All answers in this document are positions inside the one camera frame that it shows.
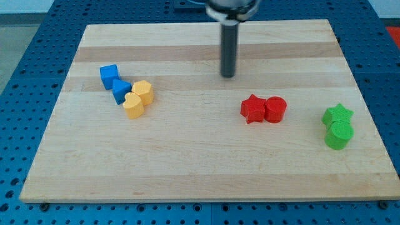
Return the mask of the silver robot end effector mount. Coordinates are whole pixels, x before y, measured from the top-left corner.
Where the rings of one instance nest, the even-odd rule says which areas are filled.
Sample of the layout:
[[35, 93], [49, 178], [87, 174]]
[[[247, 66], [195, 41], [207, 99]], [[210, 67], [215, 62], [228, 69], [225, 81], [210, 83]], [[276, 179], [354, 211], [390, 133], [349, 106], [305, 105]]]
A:
[[219, 22], [244, 22], [253, 17], [261, 0], [207, 0], [206, 13]]

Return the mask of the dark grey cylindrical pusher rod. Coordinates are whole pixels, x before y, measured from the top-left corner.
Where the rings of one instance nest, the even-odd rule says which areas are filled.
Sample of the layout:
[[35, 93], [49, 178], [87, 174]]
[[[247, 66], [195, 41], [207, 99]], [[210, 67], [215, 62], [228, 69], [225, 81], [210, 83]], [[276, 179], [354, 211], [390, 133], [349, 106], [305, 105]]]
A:
[[220, 73], [224, 78], [233, 78], [236, 74], [239, 24], [221, 25]]

